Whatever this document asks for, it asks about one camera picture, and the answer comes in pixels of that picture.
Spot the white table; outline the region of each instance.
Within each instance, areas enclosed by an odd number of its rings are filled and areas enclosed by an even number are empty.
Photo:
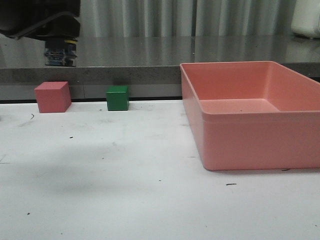
[[[0,197],[0,240],[320,239],[320,169],[207,171],[179,100],[0,105]]]

